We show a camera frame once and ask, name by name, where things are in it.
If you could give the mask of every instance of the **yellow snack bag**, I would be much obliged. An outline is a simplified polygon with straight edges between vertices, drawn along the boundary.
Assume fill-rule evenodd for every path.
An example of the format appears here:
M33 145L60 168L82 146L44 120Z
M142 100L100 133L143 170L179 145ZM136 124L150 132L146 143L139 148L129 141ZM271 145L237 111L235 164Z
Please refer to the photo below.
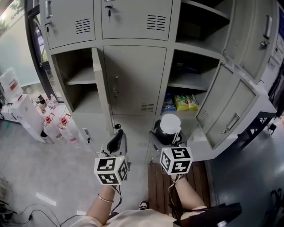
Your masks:
M187 95L187 100L188 100L188 103L189 103L188 104L189 110L197 111L199 109L199 104L196 101L194 94Z
M185 95L175 95L174 103L178 111L189 110L189 102Z

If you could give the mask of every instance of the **ventilation slot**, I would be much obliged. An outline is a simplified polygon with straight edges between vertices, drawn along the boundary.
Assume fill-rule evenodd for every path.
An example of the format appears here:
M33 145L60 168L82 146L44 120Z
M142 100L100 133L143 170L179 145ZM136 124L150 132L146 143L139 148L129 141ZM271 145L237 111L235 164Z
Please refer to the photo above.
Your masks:
M76 34L81 34L91 31L90 19L75 21Z
M206 121L208 118L209 118L208 113L206 112L206 110L203 110L202 113L201 113L201 119L203 121Z
M166 26L165 16L148 15L147 29L164 31Z
M142 112L153 112L154 111L154 104L142 103L141 111Z

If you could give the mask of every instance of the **person's arm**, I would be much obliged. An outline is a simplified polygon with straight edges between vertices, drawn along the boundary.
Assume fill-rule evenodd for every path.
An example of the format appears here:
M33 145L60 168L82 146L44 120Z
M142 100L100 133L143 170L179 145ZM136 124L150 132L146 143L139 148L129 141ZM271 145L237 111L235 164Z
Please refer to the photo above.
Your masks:
M172 180L174 181L176 175L172 175ZM194 189L190 186L185 177L181 178L177 181L176 190L178 193L178 197L181 201L182 207L184 209L192 210L198 207L205 206L203 200L199 197L199 195L194 191Z
M110 186L103 186L99 196L105 200L113 201L115 191ZM86 216L96 218L102 225L105 225L110 216L110 209L112 203L96 198L91 207L89 208Z

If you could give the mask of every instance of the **red cap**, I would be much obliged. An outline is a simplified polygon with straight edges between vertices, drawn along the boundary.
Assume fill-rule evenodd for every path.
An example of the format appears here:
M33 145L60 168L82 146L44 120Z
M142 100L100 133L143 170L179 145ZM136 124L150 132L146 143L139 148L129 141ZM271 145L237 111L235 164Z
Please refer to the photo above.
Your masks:
M46 120L47 123L49 123L51 121L50 117L46 117L45 120Z
M66 118L64 118L64 117L63 117L63 118L61 118L61 123L62 123L62 124L66 124L66 123L67 123Z

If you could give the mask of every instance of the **white container lid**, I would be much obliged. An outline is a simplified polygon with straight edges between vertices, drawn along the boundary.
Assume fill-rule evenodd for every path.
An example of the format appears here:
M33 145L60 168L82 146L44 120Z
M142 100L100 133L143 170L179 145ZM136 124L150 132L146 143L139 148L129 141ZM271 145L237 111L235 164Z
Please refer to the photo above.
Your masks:
M160 128L167 134L175 134L180 131L181 120L174 114L168 113L162 117Z

